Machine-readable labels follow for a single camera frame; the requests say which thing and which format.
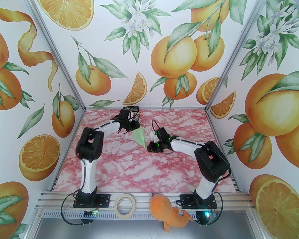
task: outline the fruit wallpaper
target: fruit wallpaper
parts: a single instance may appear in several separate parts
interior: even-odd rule
[[[0,3],[0,237],[23,238],[83,113],[23,1]]]
[[[204,107],[254,0],[30,0],[88,107]],[[214,106],[228,114],[237,92]],[[222,114],[223,105],[230,109]]]
[[[297,0],[266,2],[209,112],[268,238],[299,237],[298,10]]]

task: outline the pink marble table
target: pink marble table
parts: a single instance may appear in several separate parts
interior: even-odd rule
[[[119,113],[118,109],[88,109],[63,165],[54,191],[73,192],[80,187],[81,165],[75,147],[85,127],[95,128]],[[151,121],[155,119],[171,135],[195,142],[215,141],[203,109],[141,109],[141,125],[150,142]],[[132,140],[132,133],[111,134],[104,139],[97,162],[96,184],[101,192],[190,192],[202,174],[195,158],[183,153],[149,153]],[[231,178],[222,180],[218,192],[235,192]]]

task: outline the calculator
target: calculator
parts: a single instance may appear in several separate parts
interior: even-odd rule
[[[139,114],[139,107],[136,106],[125,106],[123,107],[124,110],[129,110],[134,114],[133,120],[136,120],[140,124],[140,114]]]

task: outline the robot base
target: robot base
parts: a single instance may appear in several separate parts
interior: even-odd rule
[[[215,196],[211,194],[207,199],[200,198],[194,191],[193,195],[181,194],[180,201],[182,209],[216,209]]]
[[[97,189],[92,193],[79,191],[73,204],[74,208],[108,208],[111,194],[97,194]]]

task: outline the black mounting plate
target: black mounting plate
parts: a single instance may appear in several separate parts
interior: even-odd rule
[[[80,197],[76,195],[73,207],[75,208],[108,208],[110,203],[111,194],[96,194],[96,200],[93,205],[86,204],[80,200]]]
[[[181,194],[180,201],[182,209],[216,209],[217,203],[215,196],[211,194],[207,199],[203,200],[201,204],[195,202],[193,194]]]

